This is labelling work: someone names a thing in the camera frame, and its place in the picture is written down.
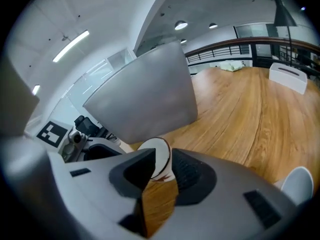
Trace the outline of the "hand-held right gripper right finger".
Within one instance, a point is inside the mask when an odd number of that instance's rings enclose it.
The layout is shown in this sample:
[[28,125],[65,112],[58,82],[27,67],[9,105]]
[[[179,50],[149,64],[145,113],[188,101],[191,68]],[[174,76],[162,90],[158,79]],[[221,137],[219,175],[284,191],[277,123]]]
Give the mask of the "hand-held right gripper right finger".
[[236,162],[174,148],[174,210],[155,240],[273,240],[298,208],[277,187]]

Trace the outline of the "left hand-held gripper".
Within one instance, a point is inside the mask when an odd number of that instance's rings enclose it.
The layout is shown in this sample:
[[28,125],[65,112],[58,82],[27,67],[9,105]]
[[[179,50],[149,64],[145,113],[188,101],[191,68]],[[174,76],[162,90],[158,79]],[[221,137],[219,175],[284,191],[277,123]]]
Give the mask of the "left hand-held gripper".
[[66,163],[104,159],[125,154],[119,145],[102,137],[88,137],[70,124],[48,120],[36,133],[50,152],[60,154]]

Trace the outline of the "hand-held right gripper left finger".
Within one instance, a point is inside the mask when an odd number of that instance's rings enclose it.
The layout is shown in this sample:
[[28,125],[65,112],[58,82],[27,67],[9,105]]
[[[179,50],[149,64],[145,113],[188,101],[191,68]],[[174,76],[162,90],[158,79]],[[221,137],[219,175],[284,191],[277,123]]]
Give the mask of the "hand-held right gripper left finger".
[[155,149],[71,163],[48,156],[79,240],[145,238],[142,193],[155,169]]

